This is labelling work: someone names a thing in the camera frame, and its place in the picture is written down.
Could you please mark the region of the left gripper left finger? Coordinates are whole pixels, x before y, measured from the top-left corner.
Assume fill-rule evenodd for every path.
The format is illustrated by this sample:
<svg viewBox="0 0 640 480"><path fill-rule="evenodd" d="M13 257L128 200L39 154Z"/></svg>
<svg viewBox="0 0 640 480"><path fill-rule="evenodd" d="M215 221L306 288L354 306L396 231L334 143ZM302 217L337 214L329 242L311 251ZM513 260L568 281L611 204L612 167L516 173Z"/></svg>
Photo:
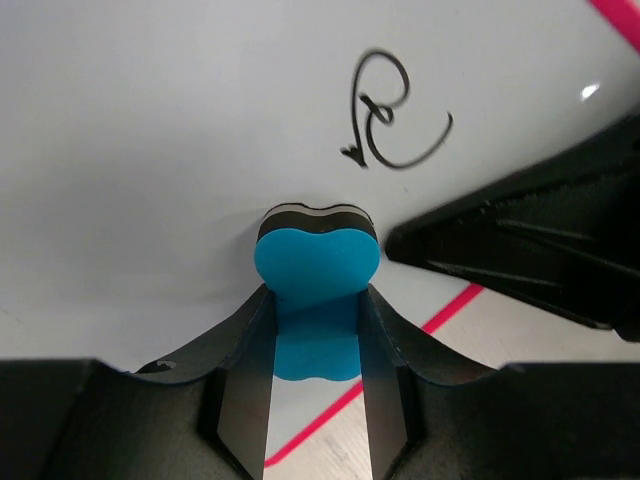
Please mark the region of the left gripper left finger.
<svg viewBox="0 0 640 480"><path fill-rule="evenodd" d="M275 343L275 300L262 287L135 373L91 359L5 360L1 475L259 479Z"/></svg>

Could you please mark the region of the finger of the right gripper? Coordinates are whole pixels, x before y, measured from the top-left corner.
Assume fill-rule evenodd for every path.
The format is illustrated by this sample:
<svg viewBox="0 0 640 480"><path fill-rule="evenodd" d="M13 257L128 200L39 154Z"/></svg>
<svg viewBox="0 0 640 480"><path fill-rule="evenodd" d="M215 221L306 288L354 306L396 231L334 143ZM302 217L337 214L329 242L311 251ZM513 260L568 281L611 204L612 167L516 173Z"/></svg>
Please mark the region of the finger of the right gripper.
<svg viewBox="0 0 640 480"><path fill-rule="evenodd" d="M394 227L391 261L639 338L639 120Z"/></svg>

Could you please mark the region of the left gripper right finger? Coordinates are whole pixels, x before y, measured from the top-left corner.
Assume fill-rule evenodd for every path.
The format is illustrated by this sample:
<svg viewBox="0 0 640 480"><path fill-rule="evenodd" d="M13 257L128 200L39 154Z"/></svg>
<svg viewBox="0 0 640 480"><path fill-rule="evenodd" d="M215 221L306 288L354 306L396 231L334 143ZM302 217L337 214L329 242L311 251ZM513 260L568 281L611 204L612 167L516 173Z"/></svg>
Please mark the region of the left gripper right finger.
<svg viewBox="0 0 640 480"><path fill-rule="evenodd" d="M359 297L359 351L376 479L635 479L635 363L492 369Z"/></svg>

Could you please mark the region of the blue whiteboard eraser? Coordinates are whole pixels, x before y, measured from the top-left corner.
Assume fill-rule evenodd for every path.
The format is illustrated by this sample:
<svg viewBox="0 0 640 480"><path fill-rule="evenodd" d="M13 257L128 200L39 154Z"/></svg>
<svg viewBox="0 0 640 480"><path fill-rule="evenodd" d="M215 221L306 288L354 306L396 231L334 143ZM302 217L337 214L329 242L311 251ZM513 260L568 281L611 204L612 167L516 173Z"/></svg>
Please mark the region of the blue whiteboard eraser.
<svg viewBox="0 0 640 480"><path fill-rule="evenodd" d="M380 258L374 223L355 205L284 203L266 212L254 264L275 296L276 377L359 376L358 297Z"/></svg>

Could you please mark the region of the pink framed whiteboard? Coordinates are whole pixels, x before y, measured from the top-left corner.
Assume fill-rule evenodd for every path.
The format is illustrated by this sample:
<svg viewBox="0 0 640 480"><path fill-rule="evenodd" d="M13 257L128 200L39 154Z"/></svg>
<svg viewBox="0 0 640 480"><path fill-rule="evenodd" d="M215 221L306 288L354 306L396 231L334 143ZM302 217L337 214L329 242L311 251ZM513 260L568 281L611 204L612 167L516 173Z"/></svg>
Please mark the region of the pink framed whiteboard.
<svg viewBox="0 0 640 480"><path fill-rule="evenodd" d="M471 360L639 367L639 338L387 255L394 227L630 116L635 1L5 1L1 364L139 371L268 289L262 219L303 203L363 209L367 289ZM355 401L361 362L273 368L264 471Z"/></svg>

